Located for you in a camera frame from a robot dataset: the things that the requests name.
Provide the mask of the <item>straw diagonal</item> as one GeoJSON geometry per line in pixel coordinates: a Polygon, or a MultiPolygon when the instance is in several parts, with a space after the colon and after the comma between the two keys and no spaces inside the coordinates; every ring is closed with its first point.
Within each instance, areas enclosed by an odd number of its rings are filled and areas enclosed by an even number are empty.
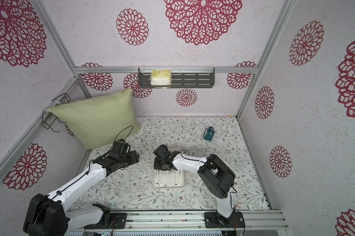
{"type": "Polygon", "coordinates": [[[175,185],[180,185],[180,179],[181,179],[181,177],[180,177],[180,171],[174,171],[174,173],[173,173],[173,175],[174,175],[174,177],[173,177],[173,180],[174,180],[174,184],[175,185]]]}

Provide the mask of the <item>white storage tray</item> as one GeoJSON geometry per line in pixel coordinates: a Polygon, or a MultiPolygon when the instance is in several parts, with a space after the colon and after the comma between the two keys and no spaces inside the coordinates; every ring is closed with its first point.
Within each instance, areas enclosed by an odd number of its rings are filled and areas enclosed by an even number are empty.
{"type": "Polygon", "coordinates": [[[159,189],[182,188],[185,186],[184,172],[153,170],[152,186],[159,189]]]}

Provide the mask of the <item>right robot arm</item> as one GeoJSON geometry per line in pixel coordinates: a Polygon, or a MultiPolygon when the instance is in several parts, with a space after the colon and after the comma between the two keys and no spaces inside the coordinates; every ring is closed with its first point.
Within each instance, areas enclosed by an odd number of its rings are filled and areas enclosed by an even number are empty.
{"type": "Polygon", "coordinates": [[[155,170],[182,170],[198,174],[207,189],[216,197],[218,215],[225,219],[232,215],[231,191],[236,175],[217,155],[194,157],[179,151],[171,152],[166,145],[160,145],[153,154],[155,170]]]}

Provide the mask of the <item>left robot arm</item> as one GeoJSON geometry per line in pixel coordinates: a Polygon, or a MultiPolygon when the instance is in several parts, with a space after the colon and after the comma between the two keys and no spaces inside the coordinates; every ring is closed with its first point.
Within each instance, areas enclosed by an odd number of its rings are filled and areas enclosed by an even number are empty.
{"type": "Polygon", "coordinates": [[[102,204],[71,210],[72,204],[92,186],[117,170],[139,162],[140,155],[124,140],[114,141],[111,149],[89,162],[78,176],[47,195],[37,194],[29,204],[23,231],[29,236],[63,236],[83,229],[112,226],[111,210],[102,204]]]}

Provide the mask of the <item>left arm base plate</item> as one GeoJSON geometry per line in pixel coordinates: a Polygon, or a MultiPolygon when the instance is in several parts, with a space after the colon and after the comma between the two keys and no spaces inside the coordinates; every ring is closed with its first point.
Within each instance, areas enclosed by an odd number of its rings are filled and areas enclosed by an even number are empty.
{"type": "Polygon", "coordinates": [[[104,213],[96,224],[87,225],[85,229],[124,229],[127,213],[104,213]]]}

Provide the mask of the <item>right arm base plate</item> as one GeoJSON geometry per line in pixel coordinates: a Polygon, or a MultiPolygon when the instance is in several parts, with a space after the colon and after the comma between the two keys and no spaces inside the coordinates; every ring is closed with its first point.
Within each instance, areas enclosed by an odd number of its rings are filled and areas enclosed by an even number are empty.
{"type": "Polygon", "coordinates": [[[214,228],[245,228],[245,220],[240,211],[234,211],[230,217],[225,218],[218,212],[205,212],[205,227],[214,228]]]}

